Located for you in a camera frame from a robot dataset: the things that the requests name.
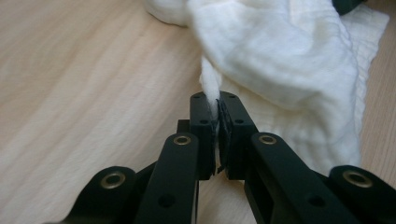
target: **dark green object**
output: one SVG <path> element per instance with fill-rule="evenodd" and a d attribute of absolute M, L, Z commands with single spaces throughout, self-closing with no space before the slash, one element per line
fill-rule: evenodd
<path fill-rule="evenodd" d="M 353 8 L 357 7 L 363 0 L 332 0 L 332 5 L 340 16 L 347 14 L 352 11 Z"/>

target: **metal rivet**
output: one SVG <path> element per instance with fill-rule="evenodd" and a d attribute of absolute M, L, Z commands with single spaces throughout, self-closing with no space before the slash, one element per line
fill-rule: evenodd
<path fill-rule="evenodd" d="M 356 171 L 344 171 L 343 178 L 350 184 L 353 184 L 360 188 L 368 189 L 373 186 L 373 181 L 370 178 Z"/>
<path fill-rule="evenodd" d="M 276 138 L 270 135 L 262 135 L 259 137 L 259 140 L 265 145 L 273 145 L 276 143 Z"/>
<path fill-rule="evenodd" d="M 100 185 L 104 189 L 115 189 L 123 184 L 125 178 L 125 174 L 116 171 L 103 177 Z"/>
<path fill-rule="evenodd" d="M 191 139 L 188 136 L 178 136 L 174 139 L 174 143 L 179 146 L 188 145 L 191 142 Z"/>

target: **round hole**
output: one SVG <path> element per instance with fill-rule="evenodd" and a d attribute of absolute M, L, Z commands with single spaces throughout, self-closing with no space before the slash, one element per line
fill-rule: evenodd
<path fill-rule="evenodd" d="M 324 207 L 326 206 L 326 202 L 318 195 L 315 194 L 308 194 L 306 196 L 306 200 L 315 207 Z"/>
<path fill-rule="evenodd" d="M 158 199 L 158 204 L 164 208 L 168 208 L 172 206 L 175 202 L 176 202 L 175 197 L 170 194 L 164 194 Z"/>
<path fill-rule="evenodd" d="M 116 171 L 103 177 L 100 182 L 104 189 L 115 189 L 123 184 L 125 181 L 125 174 Z"/>
<path fill-rule="evenodd" d="M 178 136 L 174 139 L 174 143 L 176 145 L 184 146 L 191 142 L 191 139 L 188 136 Z"/>
<path fill-rule="evenodd" d="M 367 176 L 351 170 L 344 171 L 343 178 L 350 184 L 353 184 L 360 188 L 367 189 L 373 185 L 373 181 L 369 179 Z"/>
<path fill-rule="evenodd" d="M 270 135 L 262 135 L 259 137 L 259 140 L 265 145 L 273 145 L 276 143 L 276 138 Z"/>

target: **white towel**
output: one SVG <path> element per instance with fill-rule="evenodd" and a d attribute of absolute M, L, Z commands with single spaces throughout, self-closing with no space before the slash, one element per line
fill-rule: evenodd
<path fill-rule="evenodd" d="M 146 0 L 146 9 L 193 29 L 212 105 L 219 90 L 237 94 L 260 131 L 322 174 L 360 165 L 366 79 L 387 15 L 360 5 L 340 18 L 331 0 Z"/>

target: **wood grain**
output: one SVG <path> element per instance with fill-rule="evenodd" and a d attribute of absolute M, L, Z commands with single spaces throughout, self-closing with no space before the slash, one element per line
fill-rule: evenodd
<path fill-rule="evenodd" d="M 396 187 L 396 6 L 368 81 L 363 166 Z M 0 1 L 0 223 L 59 221 L 98 171 L 158 159 L 200 91 L 188 29 L 141 1 Z M 201 183 L 199 223 L 255 223 L 240 182 Z"/>

